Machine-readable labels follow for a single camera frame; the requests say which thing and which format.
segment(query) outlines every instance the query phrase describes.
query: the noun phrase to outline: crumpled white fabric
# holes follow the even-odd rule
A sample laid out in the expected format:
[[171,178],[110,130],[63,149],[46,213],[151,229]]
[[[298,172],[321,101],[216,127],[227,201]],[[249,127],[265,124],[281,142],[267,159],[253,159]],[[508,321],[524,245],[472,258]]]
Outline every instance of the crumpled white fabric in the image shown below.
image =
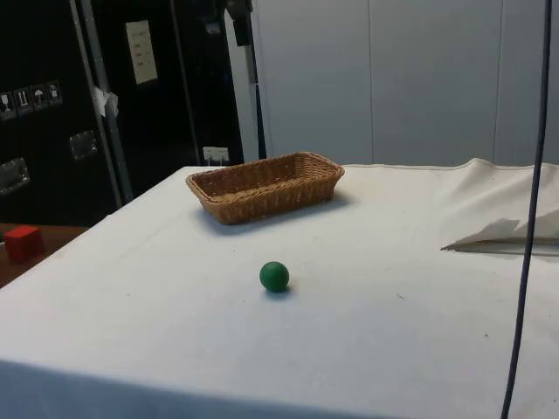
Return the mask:
[[[502,252],[520,252],[532,176],[533,167],[499,167],[479,159],[447,169],[438,194],[441,247],[471,250],[472,244],[497,241],[505,245]],[[559,256],[559,166],[553,164],[542,166],[535,239],[541,244],[535,254]]]

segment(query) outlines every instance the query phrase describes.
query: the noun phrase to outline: red cube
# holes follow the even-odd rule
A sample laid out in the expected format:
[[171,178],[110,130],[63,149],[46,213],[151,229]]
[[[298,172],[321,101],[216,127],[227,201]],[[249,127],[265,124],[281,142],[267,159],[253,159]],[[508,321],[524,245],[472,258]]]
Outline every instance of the red cube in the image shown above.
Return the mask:
[[29,258],[45,253],[41,230],[30,225],[20,225],[3,235],[11,262],[21,264]]

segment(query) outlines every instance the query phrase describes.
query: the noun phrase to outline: white panel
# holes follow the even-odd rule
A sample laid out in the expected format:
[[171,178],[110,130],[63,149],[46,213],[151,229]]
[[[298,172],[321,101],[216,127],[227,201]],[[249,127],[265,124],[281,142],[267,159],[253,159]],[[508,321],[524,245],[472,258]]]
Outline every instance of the white panel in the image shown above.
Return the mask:
[[238,129],[243,144],[245,163],[259,159],[258,118],[256,114],[256,98],[254,86],[250,83],[246,46],[237,46],[233,21],[229,13],[225,13],[225,30],[231,61],[231,73],[235,87],[237,103]]
[[505,0],[495,162],[532,164],[538,133],[545,0]]
[[371,0],[375,161],[493,159],[501,0]]
[[548,99],[548,131],[544,159],[545,161],[559,163],[559,8],[557,7],[553,9],[553,23],[551,25]]
[[368,0],[258,0],[268,155],[372,162]]

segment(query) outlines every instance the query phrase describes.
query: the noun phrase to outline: black wire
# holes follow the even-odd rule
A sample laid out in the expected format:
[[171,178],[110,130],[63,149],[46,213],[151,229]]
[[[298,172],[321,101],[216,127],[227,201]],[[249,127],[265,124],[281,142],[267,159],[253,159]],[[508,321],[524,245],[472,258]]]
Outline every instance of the black wire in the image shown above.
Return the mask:
[[518,356],[521,351],[522,325],[524,323],[524,307],[526,305],[526,290],[528,289],[528,273],[530,271],[530,259],[534,245],[535,211],[538,204],[538,190],[540,188],[540,175],[542,172],[543,143],[545,141],[546,125],[548,120],[548,87],[549,87],[549,47],[551,44],[551,4],[552,0],[546,0],[543,27],[543,59],[542,59],[542,91],[540,95],[540,127],[538,131],[538,142],[535,150],[534,176],[532,178],[532,192],[530,197],[530,209],[528,212],[528,232],[526,234],[526,248],[524,249],[524,260],[522,261],[521,287],[518,294],[518,311],[516,313],[516,326],[514,329],[513,353],[508,370],[507,391],[500,419],[508,419],[508,411],[513,398],[514,379],[516,378],[516,367]]

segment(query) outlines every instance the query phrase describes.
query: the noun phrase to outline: woven basket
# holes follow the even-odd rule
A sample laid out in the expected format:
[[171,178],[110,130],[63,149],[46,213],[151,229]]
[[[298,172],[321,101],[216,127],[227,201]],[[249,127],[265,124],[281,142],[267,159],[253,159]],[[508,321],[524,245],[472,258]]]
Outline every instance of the woven basket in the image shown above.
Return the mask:
[[327,201],[344,170],[326,157],[299,152],[190,175],[205,210],[235,224]]

